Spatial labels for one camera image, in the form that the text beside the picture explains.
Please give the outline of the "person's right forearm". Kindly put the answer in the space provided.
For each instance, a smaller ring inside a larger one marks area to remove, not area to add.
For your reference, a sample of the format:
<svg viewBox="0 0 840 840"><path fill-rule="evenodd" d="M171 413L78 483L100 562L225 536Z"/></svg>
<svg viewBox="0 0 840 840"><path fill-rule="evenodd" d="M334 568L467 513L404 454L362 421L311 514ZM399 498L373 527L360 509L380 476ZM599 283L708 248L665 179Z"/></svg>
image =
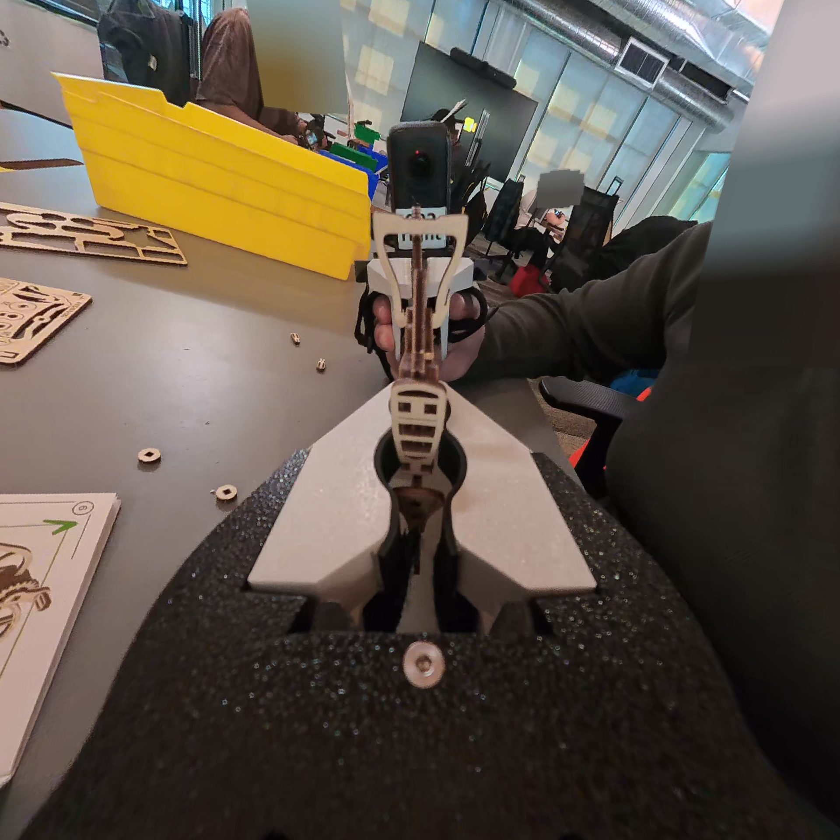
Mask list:
<svg viewBox="0 0 840 840"><path fill-rule="evenodd" d="M611 278L500 306L465 378L563 375L607 384L634 370L683 378L711 229L698 224Z"/></svg>

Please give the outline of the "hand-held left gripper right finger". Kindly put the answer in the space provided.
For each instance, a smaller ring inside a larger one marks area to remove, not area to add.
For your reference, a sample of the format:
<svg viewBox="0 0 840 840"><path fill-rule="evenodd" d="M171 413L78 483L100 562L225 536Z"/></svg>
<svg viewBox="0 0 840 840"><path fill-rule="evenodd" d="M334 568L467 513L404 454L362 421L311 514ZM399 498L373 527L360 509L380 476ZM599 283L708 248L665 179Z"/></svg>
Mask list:
<svg viewBox="0 0 840 840"><path fill-rule="evenodd" d="M467 458L451 506L458 590L483 630L507 603L593 592L595 578L533 457L547 455L571 477L531 388L449 387L448 397L448 430Z"/></svg>

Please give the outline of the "wooden parts sheet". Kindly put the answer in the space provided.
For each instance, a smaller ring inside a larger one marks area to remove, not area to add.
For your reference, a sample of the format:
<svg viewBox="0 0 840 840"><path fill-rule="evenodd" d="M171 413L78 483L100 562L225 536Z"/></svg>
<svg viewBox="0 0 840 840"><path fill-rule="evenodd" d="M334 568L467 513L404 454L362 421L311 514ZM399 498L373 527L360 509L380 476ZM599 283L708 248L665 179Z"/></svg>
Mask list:
<svg viewBox="0 0 840 840"><path fill-rule="evenodd" d="M185 266L163 227L1 203L1 246Z"/></svg>
<svg viewBox="0 0 840 840"><path fill-rule="evenodd" d="M24 362L91 302L91 296L1 279L1 364Z"/></svg>

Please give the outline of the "model instruction booklet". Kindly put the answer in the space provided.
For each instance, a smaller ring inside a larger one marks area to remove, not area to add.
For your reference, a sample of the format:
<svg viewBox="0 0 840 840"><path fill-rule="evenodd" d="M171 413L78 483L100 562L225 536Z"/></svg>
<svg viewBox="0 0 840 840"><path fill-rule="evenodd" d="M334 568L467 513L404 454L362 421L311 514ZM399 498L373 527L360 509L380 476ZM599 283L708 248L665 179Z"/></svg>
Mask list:
<svg viewBox="0 0 840 840"><path fill-rule="evenodd" d="M120 499L2 495L1 786L14 777Z"/></svg>

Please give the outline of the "black office chair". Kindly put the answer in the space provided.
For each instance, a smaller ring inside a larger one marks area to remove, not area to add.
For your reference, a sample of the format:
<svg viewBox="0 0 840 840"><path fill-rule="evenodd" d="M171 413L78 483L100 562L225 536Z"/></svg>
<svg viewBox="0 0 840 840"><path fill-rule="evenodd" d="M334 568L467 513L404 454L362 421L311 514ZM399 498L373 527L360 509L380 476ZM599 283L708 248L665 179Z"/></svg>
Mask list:
<svg viewBox="0 0 840 840"><path fill-rule="evenodd" d="M595 421L595 430L574 469L590 496L606 498L607 451L621 423L644 401L590 381L571 381L562 376L542 378L539 392L550 406Z"/></svg>

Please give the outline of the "wooden model frame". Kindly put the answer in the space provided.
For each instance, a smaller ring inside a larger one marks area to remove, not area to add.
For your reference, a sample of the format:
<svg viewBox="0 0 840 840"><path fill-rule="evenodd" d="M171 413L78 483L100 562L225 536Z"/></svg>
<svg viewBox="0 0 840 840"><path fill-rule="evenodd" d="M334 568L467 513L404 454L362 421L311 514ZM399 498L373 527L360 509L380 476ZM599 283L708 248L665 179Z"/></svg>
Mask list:
<svg viewBox="0 0 840 840"><path fill-rule="evenodd" d="M372 218L374 244L385 244L385 234L408 235L412 243L412 303L406 309L406 326L393 326L400 363L390 396L392 437L400 464L411 476L407 486L395 489L397 505L410 531L422 532L427 520L445 504L439 490L424 484L435 472L438 448L445 431L448 397L439 380L442 357L435 343L440 317L433 321L432 288L428 281L426 238L452 238L451 262L439 290L448 297L448 284L466 246L466 215L446 215L426 220L418 207L411 216L377 213Z"/></svg>

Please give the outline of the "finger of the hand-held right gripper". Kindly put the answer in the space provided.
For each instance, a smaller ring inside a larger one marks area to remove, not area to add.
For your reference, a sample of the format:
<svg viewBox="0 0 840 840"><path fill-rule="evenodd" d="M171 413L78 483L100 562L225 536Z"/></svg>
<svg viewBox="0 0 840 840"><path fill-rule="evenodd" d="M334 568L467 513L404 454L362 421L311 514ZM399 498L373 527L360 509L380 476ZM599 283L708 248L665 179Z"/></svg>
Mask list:
<svg viewBox="0 0 840 840"><path fill-rule="evenodd" d="M367 266L371 292L389 298L392 325L406 326L406 309L412 303L412 261L410 259L373 259Z"/></svg>
<svg viewBox="0 0 840 840"><path fill-rule="evenodd" d="M449 345L454 341L452 338L452 318L450 315L451 298L456 293L471 288L474 284L474 263L471 259L461 259L458 261L454 274L448 284L448 297L439 290L442 279L448 268L450 259L433 259L432 260L432 308L435 315L433 321L440 317L440 323L435 328L437 330L435 343L440 347L442 359L447 356Z"/></svg>

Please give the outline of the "yellow storage bin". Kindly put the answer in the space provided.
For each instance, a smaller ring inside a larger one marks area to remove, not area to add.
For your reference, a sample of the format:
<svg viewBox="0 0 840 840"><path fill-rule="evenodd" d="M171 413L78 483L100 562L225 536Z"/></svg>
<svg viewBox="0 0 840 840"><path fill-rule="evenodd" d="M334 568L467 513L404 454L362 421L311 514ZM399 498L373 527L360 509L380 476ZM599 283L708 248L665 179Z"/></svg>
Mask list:
<svg viewBox="0 0 840 840"><path fill-rule="evenodd" d="M361 171L156 89L54 77L101 207L337 280L368 257Z"/></svg>

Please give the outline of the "black wall monitor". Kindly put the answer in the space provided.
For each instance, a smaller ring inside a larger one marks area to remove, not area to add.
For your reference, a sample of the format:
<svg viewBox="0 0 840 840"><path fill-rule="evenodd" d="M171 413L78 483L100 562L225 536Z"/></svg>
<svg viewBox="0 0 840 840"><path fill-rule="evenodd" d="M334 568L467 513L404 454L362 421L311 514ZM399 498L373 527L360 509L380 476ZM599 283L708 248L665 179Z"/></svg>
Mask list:
<svg viewBox="0 0 840 840"><path fill-rule="evenodd" d="M465 106L458 121L478 123L489 113L478 158L490 164L490 178L504 182L517 157L537 102L515 90L514 77L453 48L449 54L430 45L418 46L409 80L401 121L426 120L441 108L450 111L457 102Z"/></svg>

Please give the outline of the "black jacket on chair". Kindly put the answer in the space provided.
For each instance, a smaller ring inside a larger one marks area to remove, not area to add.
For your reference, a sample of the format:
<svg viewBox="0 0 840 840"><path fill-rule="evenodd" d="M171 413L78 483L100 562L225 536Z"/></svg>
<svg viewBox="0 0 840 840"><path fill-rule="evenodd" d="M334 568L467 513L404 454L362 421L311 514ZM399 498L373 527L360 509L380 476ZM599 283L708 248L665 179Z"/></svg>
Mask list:
<svg viewBox="0 0 840 840"><path fill-rule="evenodd" d="M182 7L152 1L112 1L100 16L98 36L115 48L129 84L160 90L182 107L198 85L198 26Z"/></svg>

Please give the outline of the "person's right hand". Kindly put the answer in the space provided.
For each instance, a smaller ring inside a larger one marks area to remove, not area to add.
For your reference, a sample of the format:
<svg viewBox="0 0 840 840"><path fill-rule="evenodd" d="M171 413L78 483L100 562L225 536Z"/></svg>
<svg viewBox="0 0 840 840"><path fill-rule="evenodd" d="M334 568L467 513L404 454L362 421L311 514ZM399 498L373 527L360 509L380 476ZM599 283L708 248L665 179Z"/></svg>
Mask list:
<svg viewBox="0 0 840 840"><path fill-rule="evenodd" d="M374 341L378 349L385 354L385 366L391 378L397 377L398 362L395 356L395 342L392 330L392 313L389 298L375 295L372 302L374 318ZM462 322L480 318L480 301L473 296L454 294L450 299L450 326L459 326ZM475 362L484 340L486 328L479 329L456 343L449 343L446 357L439 365L439 378L444 382L455 382L466 375Z"/></svg>

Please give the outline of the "metal air duct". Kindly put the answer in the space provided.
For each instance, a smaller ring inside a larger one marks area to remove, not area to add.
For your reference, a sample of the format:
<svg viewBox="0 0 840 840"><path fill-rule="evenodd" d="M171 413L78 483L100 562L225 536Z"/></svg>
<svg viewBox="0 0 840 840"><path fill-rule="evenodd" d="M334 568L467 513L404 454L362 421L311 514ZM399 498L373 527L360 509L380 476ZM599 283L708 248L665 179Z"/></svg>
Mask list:
<svg viewBox="0 0 840 840"><path fill-rule="evenodd" d="M532 25L720 132L749 100L773 24L744 2L511 1Z"/></svg>

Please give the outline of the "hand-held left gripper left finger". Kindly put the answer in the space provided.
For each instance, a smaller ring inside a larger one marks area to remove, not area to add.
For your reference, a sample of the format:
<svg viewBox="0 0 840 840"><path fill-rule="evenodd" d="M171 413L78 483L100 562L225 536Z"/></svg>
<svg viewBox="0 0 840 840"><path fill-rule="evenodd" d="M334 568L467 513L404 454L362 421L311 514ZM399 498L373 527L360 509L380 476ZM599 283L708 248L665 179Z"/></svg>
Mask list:
<svg viewBox="0 0 840 840"><path fill-rule="evenodd" d="M380 549L392 528L390 488L375 450L391 430L387 386L309 449L248 576L256 592L368 606L364 626L391 631L403 610L403 571L382 594Z"/></svg>

